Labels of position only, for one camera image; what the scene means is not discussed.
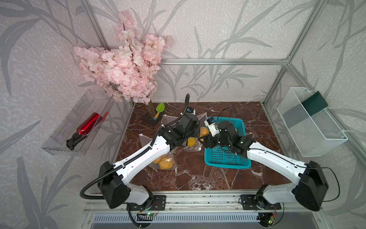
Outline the orange potato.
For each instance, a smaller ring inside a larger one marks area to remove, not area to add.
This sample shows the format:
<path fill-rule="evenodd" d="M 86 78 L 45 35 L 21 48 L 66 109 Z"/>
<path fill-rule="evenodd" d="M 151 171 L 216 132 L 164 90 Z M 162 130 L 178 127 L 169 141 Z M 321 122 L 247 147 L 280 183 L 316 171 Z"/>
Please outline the orange potato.
<path fill-rule="evenodd" d="M 160 157 L 158 157 L 157 159 L 155 159 L 155 160 L 153 161 L 153 163 L 154 163 L 154 164 L 159 164 L 159 163 L 160 163 L 160 161 L 161 161 L 163 158 L 164 158 L 164 156 L 160 156 Z"/>
<path fill-rule="evenodd" d="M 199 137 L 207 136 L 209 134 L 210 134 L 210 131 L 206 127 L 200 127 Z"/>

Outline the clear dotted zipper bag back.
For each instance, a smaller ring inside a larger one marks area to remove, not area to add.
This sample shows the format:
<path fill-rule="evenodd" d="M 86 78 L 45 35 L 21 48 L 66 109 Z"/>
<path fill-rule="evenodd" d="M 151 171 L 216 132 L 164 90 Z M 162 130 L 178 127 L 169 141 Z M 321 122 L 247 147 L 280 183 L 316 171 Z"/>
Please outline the clear dotted zipper bag back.
<path fill-rule="evenodd" d="M 199 114 L 198 119 L 200 121 L 200 127 L 205 127 L 204 121 L 207 119 L 207 112 Z M 196 140 L 195 144 L 191 147 L 186 146 L 184 147 L 185 152 L 199 152 L 202 149 L 202 144 Z"/>

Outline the clear dotted zipper bag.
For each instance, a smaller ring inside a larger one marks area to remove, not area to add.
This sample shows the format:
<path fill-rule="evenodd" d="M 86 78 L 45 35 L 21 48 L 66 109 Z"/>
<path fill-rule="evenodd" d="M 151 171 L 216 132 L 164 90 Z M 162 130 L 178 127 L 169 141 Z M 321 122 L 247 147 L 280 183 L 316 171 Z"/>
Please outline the clear dotted zipper bag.
<path fill-rule="evenodd" d="M 178 117 L 164 114 L 161 119 L 161 125 L 167 126 L 167 124 L 171 123 L 172 121 L 176 120 L 177 118 Z"/>
<path fill-rule="evenodd" d="M 141 146 L 145 146 L 149 142 L 151 142 L 151 138 L 144 136 L 143 134 L 139 134 Z M 176 158 L 175 158 L 176 148 L 170 151 L 169 153 L 160 156 L 152 163 L 148 165 L 148 167 L 156 170 L 167 170 L 172 171 L 176 169 Z"/>
<path fill-rule="evenodd" d="M 200 121 L 200 127 L 205 127 L 204 121 L 207 119 L 207 112 L 199 114 L 198 119 Z M 199 152 L 202 149 L 202 144 L 196 140 L 195 144 L 191 147 L 186 146 L 184 147 L 185 152 Z"/>

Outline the clear dotted zipper bag front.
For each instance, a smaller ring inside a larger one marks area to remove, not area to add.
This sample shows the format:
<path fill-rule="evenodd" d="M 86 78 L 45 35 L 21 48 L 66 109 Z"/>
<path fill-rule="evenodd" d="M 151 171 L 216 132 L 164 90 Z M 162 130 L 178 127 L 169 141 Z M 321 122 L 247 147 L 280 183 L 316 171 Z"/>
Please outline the clear dotted zipper bag front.
<path fill-rule="evenodd" d="M 145 146 L 149 142 L 151 142 L 151 138 L 144 136 L 143 134 L 139 134 L 141 146 Z M 160 156 L 152 163 L 148 165 L 148 167 L 156 170 L 167 170 L 172 171 L 176 169 L 176 158 L 175 158 L 176 148 L 170 151 L 169 153 Z"/>

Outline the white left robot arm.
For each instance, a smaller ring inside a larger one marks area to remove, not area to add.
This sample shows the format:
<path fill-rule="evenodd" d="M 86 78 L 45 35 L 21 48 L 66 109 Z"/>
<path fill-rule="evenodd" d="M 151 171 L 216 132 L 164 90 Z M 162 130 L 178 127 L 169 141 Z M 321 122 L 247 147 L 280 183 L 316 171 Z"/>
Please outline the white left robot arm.
<path fill-rule="evenodd" d="M 185 110 L 180 117 L 167 125 L 162 125 L 154 138 L 127 158 L 111 164 L 109 161 L 100 167 L 98 178 L 80 191 L 83 199 L 104 199 L 109 208 L 122 204 L 135 204 L 143 209 L 153 205 L 152 192 L 131 183 L 131 180 L 145 167 L 177 147 L 183 147 L 191 137 L 199 137 L 200 122 L 193 108 L 189 107 L 190 95 L 185 97 Z"/>

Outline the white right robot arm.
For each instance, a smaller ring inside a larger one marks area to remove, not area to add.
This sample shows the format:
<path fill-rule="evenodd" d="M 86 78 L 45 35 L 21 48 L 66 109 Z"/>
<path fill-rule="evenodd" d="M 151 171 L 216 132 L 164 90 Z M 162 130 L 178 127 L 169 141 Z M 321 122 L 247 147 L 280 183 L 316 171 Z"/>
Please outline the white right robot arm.
<path fill-rule="evenodd" d="M 211 117 L 205 126 L 206 130 L 201 130 L 198 138 L 205 148 L 223 148 L 230 155 L 263 164 L 290 180 L 287 185 L 263 185 L 254 197 L 258 208 L 265 210 L 277 203 L 297 202 L 308 210 L 320 211 L 329 189 L 324 167 L 314 161 L 291 159 L 247 136 L 240 136 L 229 121 L 217 123 Z"/>

